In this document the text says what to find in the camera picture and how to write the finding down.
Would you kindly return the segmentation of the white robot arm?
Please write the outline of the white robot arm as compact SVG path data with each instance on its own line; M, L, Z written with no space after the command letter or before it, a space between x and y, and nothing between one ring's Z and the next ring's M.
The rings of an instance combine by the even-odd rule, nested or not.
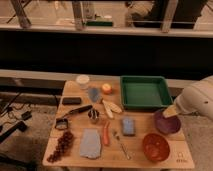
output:
M213 121L213 75L185 87L174 103L163 111L166 118L199 113Z

